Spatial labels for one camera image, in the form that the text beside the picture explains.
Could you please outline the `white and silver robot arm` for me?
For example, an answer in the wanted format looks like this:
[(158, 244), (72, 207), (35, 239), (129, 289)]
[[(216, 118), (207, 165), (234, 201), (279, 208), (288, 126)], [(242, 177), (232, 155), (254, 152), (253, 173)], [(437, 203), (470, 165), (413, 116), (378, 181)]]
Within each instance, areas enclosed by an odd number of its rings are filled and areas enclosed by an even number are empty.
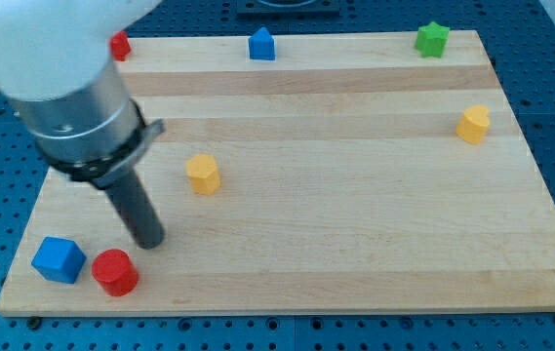
[(98, 189), (139, 186), (148, 127), (110, 39), (157, 0), (0, 1), (0, 92), (50, 166)]

